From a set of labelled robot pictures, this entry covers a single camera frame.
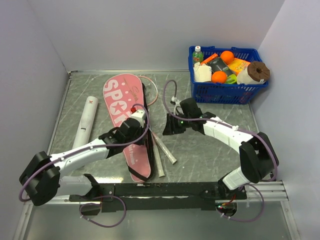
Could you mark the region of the white shuttlecock tube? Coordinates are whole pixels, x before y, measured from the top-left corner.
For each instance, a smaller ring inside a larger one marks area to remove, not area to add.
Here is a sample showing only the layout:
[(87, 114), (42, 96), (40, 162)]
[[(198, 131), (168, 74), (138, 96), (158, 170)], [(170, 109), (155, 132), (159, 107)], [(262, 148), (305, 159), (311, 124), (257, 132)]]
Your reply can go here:
[(94, 96), (88, 96), (78, 124), (72, 149), (83, 146), (89, 142), (97, 107), (98, 99)]

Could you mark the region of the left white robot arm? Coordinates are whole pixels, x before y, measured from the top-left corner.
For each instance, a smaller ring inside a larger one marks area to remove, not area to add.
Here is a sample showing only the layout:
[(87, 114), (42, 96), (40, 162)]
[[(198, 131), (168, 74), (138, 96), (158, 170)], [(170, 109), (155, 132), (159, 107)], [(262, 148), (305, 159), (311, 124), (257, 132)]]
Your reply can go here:
[(118, 155), (132, 144), (143, 145), (148, 128), (148, 120), (129, 117), (119, 127), (80, 147), (51, 155), (44, 151), (36, 153), (19, 177), (22, 185), (19, 200), (42, 206), (56, 196), (76, 195), (87, 201), (99, 198), (100, 184), (91, 174), (72, 177), (69, 172)]

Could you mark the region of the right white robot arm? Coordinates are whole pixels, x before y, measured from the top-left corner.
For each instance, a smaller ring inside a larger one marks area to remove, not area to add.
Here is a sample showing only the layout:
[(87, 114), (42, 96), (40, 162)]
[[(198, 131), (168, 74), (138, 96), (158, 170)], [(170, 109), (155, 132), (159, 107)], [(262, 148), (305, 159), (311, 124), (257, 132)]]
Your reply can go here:
[(182, 134), (191, 128), (219, 140), (239, 154), (240, 166), (218, 181), (218, 193), (223, 199), (230, 199), (240, 187), (257, 184), (278, 169), (278, 157), (265, 133), (243, 130), (211, 112), (202, 112), (193, 98), (181, 101), (178, 106), (180, 112), (166, 114), (164, 136)]

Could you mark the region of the green small pack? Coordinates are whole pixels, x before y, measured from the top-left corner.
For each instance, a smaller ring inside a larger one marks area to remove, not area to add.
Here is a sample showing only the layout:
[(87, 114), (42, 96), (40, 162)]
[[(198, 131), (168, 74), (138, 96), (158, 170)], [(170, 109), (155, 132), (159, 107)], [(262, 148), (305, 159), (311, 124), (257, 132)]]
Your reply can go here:
[(237, 84), (237, 76), (235, 74), (230, 74), (227, 76), (226, 84)]

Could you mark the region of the blue plastic basket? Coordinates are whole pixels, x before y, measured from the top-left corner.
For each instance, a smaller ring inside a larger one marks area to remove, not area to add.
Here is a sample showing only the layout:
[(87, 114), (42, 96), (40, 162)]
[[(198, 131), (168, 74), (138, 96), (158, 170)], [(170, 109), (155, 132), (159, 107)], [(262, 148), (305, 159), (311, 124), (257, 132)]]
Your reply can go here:
[[(236, 104), (246, 105), (252, 100), (260, 90), (268, 87), (269, 83), (264, 84), (221, 84), (209, 82), (196, 82), (195, 71), (193, 64), (194, 45), (189, 47), (188, 53), (188, 69), (190, 72), (190, 89), (191, 96), (197, 103), (210, 103), (210, 104)], [(253, 62), (262, 62), (258, 51), (255, 48), (216, 48), (215, 46), (201, 46), (201, 51), (204, 54), (204, 59), (210, 57), (212, 54), (219, 56), (223, 51), (231, 51), (236, 58)]]

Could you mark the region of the white carton box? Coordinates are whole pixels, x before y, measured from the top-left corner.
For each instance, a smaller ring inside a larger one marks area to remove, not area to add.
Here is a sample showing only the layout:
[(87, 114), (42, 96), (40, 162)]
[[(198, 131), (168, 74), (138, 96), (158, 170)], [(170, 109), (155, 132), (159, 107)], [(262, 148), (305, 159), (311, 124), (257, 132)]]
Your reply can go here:
[(212, 68), (206, 64), (197, 62), (193, 66), (194, 81), (196, 83), (206, 83), (212, 81)]

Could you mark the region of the orange fruit lower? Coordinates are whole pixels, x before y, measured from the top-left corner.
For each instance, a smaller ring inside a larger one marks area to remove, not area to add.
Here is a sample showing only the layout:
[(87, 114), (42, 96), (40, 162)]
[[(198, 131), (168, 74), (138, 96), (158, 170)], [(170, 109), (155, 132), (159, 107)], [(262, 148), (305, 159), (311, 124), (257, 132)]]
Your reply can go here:
[(224, 71), (215, 71), (211, 76), (211, 82), (215, 84), (225, 84), (227, 78), (228, 76)]

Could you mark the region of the orange fruit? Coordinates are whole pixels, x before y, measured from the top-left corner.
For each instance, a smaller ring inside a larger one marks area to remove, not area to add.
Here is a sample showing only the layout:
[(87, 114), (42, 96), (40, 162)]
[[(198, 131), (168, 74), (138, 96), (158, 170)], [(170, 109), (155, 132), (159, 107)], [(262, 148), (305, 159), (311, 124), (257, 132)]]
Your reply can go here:
[(223, 62), (226, 64), (226, 65), (229, 65), (231, 64), (234, 59), (235, 59), (235, 56), (234, 56), (234, 53), (229, 51), (229, 50), (225, 50), (221, 53), (220, 55), (220, 58), (223, 60)]
[(211, 76), (211, 82), (215, 84), (225, 84), (227, 78), (228, 76), (224, 71), (215, 71)]

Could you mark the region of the black product box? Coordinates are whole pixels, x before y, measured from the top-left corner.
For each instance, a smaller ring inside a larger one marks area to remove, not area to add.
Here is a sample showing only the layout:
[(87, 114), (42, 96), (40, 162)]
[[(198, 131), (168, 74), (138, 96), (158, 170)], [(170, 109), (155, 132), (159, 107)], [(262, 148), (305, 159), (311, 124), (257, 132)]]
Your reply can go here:
[(211, 67), (212, 73), (224, 72), (228, 77), (235, 75), (235, 73), (228, 67), (228, 65), (220, 58), (216, 57), (207, 63)]

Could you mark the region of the green drink bottle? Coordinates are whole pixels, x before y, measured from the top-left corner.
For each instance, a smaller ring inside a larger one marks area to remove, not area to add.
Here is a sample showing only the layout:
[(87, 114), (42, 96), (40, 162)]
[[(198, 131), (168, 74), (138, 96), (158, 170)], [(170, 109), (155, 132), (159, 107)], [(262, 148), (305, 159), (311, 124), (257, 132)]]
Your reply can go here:
[(194, 52), (192, 53), (192, 63), (195, 65), (196, 63), (201, 63), (203, 60), (204, 54), (201, 47), (198, 45), (194, 48)]

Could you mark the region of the orange thin box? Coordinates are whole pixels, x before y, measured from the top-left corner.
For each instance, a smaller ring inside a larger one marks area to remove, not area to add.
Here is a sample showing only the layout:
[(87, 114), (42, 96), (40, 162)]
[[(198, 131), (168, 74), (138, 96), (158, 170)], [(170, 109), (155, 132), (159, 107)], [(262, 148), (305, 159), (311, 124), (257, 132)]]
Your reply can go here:
[(218, 54), (214, 53), (211, 56), (209, 56), (208, 58), (206, 58), (205, 60), (203, 60), (200, 65), (206, 65), (207, 63), (209, 63), (210, 61), (216, 59), (218, 57)]

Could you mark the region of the orange fruit upper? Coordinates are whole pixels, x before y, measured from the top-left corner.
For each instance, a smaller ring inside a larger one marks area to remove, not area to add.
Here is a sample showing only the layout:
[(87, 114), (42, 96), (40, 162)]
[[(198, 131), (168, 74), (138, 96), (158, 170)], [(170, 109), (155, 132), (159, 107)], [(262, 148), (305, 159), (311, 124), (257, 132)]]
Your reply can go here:
[(226, 65), (229, 65), (231, 64), (234, 59), (235, 59), (235, 56), (234, 56), (234, 53), (229, 51), (229, 50), (225, 50), (221, 53), (220, 55), (220, 58), (223, 60), (223, 62), (226, 64)]

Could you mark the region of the yellow snack box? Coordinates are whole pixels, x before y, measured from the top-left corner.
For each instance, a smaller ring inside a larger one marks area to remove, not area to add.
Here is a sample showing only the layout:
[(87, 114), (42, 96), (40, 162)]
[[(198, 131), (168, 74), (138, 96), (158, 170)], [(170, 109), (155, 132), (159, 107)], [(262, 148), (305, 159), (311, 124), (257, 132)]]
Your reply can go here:
[(249, 61), (239, 59), (239, 58), (234, 58), (233, 61), (228, 64), (227, 66), (229, 67), (230, 70), (234, 72), (234, 74), (237, 76), (240, 72), (242, 72), (248, 65), (250, 64)]

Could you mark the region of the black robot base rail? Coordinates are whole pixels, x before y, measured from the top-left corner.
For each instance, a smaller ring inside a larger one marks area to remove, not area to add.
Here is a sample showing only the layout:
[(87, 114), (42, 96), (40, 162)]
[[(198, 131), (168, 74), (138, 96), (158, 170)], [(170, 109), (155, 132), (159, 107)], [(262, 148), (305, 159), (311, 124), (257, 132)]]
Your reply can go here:
[(218, 182), (100, 183), (85, 196), (71, 195), (70, 202), (101, 203), (103, 213), (126, 210), (214, 211), (216, 203), (247, 199), (246, 191), (227, 190)]

